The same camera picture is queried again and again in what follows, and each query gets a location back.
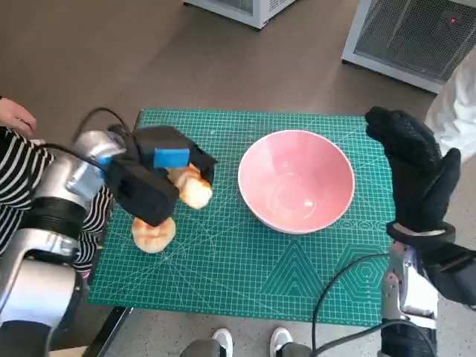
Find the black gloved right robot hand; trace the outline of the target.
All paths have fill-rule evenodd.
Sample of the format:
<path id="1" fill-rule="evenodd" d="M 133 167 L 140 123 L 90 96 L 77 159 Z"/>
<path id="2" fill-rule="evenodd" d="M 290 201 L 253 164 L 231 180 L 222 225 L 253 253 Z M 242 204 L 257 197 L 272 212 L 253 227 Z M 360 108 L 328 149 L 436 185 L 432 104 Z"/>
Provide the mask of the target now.
<path id="1" fill-rule="evenodd" d="M 404 111 L 374 106 L 364 117 L 367 135 L 383 146 L 391 168 L 393 224 L 418 234 L 446 229 L 445 215 L 460 179 L 460 151 L 443 155 L 434 133 Z"/>

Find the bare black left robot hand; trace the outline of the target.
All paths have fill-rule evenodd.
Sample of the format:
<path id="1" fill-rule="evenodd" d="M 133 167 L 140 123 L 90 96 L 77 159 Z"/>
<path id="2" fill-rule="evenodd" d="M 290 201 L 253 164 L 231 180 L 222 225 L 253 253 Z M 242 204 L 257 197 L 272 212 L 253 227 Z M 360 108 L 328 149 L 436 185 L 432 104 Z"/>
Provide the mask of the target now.
<path id="1" fill-rule="evenodd" d="M 150 126 L 120 134 L 128 155 L 148 170 L 182 169 L 193 165 L 213 184 L 216 159 L 173 126 Z"/>

